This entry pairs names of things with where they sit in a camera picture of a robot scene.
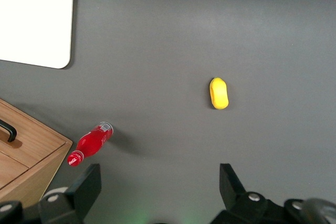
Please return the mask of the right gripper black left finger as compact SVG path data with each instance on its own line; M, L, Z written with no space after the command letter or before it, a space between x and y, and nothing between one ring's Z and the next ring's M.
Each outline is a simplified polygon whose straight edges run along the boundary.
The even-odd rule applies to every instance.
M83 223L101 192L99 164L91 164L67 188L48 192L38 203L42 223Z

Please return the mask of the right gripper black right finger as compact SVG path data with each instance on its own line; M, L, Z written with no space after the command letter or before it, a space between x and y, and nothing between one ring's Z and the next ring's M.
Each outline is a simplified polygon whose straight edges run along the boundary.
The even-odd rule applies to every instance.
M225 209L211 223L286 223L283 208L246 191L231 164L220 164L219 191Z

